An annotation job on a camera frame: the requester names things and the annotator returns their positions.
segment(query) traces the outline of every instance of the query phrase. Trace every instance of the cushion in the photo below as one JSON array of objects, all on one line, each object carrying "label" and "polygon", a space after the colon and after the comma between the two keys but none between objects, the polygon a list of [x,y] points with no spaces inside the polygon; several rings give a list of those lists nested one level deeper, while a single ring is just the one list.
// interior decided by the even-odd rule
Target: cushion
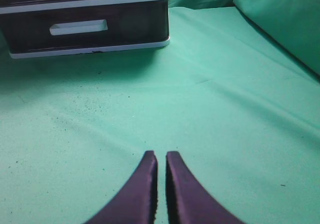
[{"label": "cushion", "polygon": [[320,74],[319,0],[234,0],[236,6]]},{"label": "cushion", "polygon": [[13,60],[0,40],[3,224],[80,224],[146,150],[245,223],[320,220],[320,85],[235,7],[169,10],[162,49]]}]

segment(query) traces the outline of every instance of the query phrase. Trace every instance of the black box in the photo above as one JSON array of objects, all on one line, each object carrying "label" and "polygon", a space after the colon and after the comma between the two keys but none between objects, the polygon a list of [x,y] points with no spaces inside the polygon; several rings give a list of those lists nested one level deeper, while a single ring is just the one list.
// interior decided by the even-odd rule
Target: black box
[{"label": "black box", "polygon": [[12,58],[163,47],[168,0],[0,0]]}]

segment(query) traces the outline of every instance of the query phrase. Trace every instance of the white drawer handle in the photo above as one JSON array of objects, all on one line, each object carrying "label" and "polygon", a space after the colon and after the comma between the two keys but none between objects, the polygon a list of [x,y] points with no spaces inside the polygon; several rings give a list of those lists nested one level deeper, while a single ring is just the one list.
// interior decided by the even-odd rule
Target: white drawer handle
[{"label": "white drawer handle", "polygon": [[106,20],[89,20],[70,23],[54,24],[50,27],[52,36],[76,33],[93,33],[108,30]]}]

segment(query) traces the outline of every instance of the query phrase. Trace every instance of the black plier jaw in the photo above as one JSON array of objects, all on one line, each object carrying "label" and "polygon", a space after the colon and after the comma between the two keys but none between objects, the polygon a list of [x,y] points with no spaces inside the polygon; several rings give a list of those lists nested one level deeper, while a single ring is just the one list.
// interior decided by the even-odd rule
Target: black plier jaw
[{"label": "black plier jaw", "polygon": [[[169,224],[244,224],[197,181],[177,151],[166,155]],[[158,204],[158,161],[146,151],[115,197],[85,224],[153,224]]]}]

